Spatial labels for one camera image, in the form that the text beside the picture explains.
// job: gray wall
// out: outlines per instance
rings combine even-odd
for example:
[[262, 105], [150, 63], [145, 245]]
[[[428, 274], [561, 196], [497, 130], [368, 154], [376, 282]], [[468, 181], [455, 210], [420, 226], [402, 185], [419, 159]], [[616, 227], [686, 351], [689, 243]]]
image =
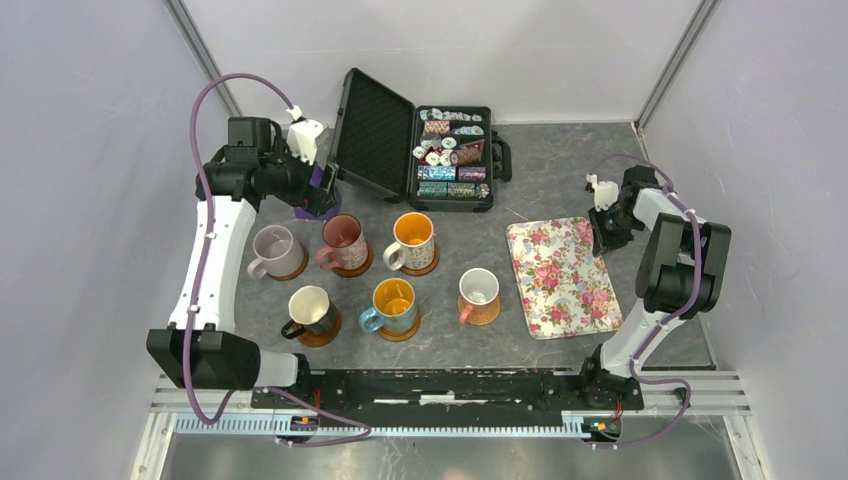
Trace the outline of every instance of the gray wall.
[[[129, 474], [194, 231], [204, 79], [161, 2], [0, 4], [0, 478]], [[210, 98], [201, 150], [225, 141]]]
[[844, 478], [848, 4], [722, 2], [647, 126], [651, 158], [733, 228], [706, 318], [777, 479]]
[[[634, 119], [698, 0], [185, 3], [222, 72], [269, 78], [310, 118], [336, 121], [356, 66], [419, 105], [535, 123]], [[245, 111], [284, 120], [261, 88], [231, 88]]]

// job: white mug handle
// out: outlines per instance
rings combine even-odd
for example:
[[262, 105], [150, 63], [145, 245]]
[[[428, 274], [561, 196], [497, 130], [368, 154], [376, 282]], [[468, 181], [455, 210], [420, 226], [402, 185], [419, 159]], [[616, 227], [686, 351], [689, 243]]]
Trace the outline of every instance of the white mug handle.
[[268, 273], [268, 270], [265, 270], [265, 267], [262, 266], [262, 259], [260, 258], [253, 259], [247, 266], [247, 275], [254, 280], [259, 280], [266, 273]]
[[[392, 255], [395, 253], [398, 254], [398, 259], [392, 262]], [[386, 266], [389, 267], [389, 270], [400, 270], [400, 267], [402, 267], [403, 263], [406, 262], [406, 255], [404, 254], [401, 244], [395, 242], [389, 245], [389, 247], [383, 252], [383, 262], [385, 262]]]

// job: mug handle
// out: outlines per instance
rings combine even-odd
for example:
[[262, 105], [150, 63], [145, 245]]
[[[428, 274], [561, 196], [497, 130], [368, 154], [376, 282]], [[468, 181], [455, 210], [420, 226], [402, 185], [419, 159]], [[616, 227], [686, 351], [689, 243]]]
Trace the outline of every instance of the mug handle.
[[377, 309], [369, 308], [359, 316], [359, 326], [367, 333], [374, 333], [383, 326], [383, 317], [377, 314]]
[[[398, 259], [392, 262], [392, 255], [395, 253], [398, 254]], [[406, 262], [405, 257], [406, 255], [404, 255], [404, 250], [398, 242], [389, 245], [389, 247], [383, 252], [383, 262], [385, 262], [386, 266], [389, 267], [389, 270], [400, 270], [400, 267], [402, 267], [404, 262]]]
[[321, 250], [318, 250], [318, 253], [315, 255], [315, 261], [318, 262], [318, 266], [324, 270], [329, 270], [331, 268], [339, 268], [342, 265], [337, 262], [334, 258], [331, 257], [331, 260], [327, 263], [324, 263], [324, 257], [333, 253], [333, 247], [326, 245]]
[[474, 307], [471, 304], [465, 306], [462, 309], [462, 313], [459, 314], [459, 323], [464, 324], [468, 321], [468, 317], [471, 315], [471, 312], [474, 310]]
[[291, 340], [292, 338], [297, 338], [300, 335], [303, 335], [304, 333], [306, 333], [306, 329], [303, 328], [303, 327], [300, 327], [300, 330], [295, 330], [295, 331], [290, 332], [289, 330], [294, 326], [294, 324], [295, 324], [294, 320], [289, 320], [288, 323], [283, 325], [283, 329], [280, 330], [280, 333], [284, 337], [288, 338], [289, 340]]
[[247, 265], [247, 276], [254, 280], [259, 280], [267, 273], [268, 270], [265, 270], [265, 267], [262, 266], [262, 259], [260, 258], [253, 259], [253, 261]]

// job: floral tray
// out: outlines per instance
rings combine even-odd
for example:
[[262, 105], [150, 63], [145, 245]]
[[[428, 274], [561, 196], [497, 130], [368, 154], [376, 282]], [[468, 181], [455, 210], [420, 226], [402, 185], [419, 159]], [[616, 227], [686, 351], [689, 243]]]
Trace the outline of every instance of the floral tray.
[[592, 256], [592, 225], [570, 217], [506, 229], [530, 335], [538, 340], [617, 330], [621, 309], [602, 258]]

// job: mug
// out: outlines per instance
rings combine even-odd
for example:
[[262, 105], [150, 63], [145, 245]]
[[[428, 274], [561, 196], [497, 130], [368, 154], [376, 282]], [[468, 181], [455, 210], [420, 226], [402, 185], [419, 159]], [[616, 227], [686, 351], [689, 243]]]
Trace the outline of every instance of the mug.
[[[327, 244], [315, 256], [318, 266], [324, 270], [342, 268], [356, 270], [368, 259], [368, 245], [359, 220], [352, 215], [338, 215], [324, 224], [322, 233]], [[324, 263], [324, 257], [330, 261]]]
[[433, 263], [436, 241], [433, 222], [423, 213], [401, 215], [394, 226], [395, 243], [383, 252], [383, 261], [389, 270], [406, 267], [421, 270]]
[[359, 326], [368, 333], [383, 328], [389, 333], [402, 335], [415, 325], [418, 306], [415, 290], [406, 280], [390, 278], [374, 289], [374, 306], [359, 316]]
[[253, 238], [256, 259], [247, 265], [247, 274], [254, 280], [265, 275], [286, 277], [303, 263], [303, 246], [291, 231], [281, 225], [269, 225]]
[[[323, 335], [335, 328], [339, 309], [323, 288], [307, 285], [289, 299], [289, 317], [291, 320], [280, 331], [284, 337], [296, 338], [306, 332]], [[303, 328], [292, 330], [295, 324]]]
[[499, 290], [497, 277], [485, 268], [472, 268], [462, 274], [459, 279], [459, 323], [467, 322], [472, 315], [476, 320], [473, 323], [494, 320], [500, 313]]

